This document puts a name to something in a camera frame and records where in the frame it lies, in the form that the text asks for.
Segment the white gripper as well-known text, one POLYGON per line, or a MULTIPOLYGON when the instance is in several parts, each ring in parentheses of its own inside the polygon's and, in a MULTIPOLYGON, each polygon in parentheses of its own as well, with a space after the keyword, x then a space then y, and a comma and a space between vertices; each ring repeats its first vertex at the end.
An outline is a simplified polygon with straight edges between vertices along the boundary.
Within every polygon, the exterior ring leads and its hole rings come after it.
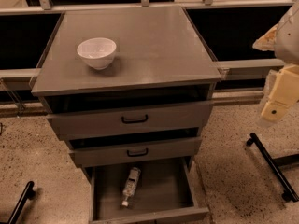
MULTIPOLYGON (((260 51, 275 50, 278 59, 299 64, 299 0, 252 47, 260 51)), ((261 118, 269 122, 282 119, 299 101, 299 66, 287 65, 274 76, 272 90, 261 112, 261 118)))

